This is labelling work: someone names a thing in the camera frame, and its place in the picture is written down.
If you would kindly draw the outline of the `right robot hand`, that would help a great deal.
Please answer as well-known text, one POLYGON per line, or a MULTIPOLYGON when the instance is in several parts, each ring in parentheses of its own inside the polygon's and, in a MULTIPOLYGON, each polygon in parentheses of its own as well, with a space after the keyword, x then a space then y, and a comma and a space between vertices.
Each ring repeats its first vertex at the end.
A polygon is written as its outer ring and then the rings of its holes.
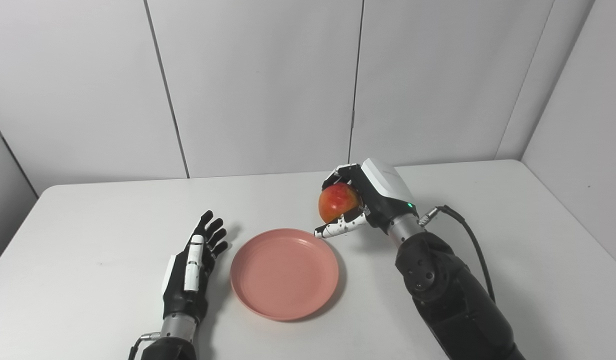
POLYGON ((414 205, 414 197, 395 167, 367 158, 362 164, 343 164, 322 183, 322 189, 347 183, 357 193, 361 205, 315 228, 314 235, 329 239, 369 225, 381 229, 398 245, 425 228, 414 205))

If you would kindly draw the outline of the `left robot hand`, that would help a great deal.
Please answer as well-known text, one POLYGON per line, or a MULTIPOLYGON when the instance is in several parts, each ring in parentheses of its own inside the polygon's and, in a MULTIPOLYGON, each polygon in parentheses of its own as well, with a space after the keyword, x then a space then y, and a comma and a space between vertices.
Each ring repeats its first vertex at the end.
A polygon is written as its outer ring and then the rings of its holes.
POLYGON ((217 258, 229 248, 222 218, 207 210, 199 219, 186 246, 173 258, 162 292, 162 316, 183 314, 199 325, 208 311, 206 290, 217 258))

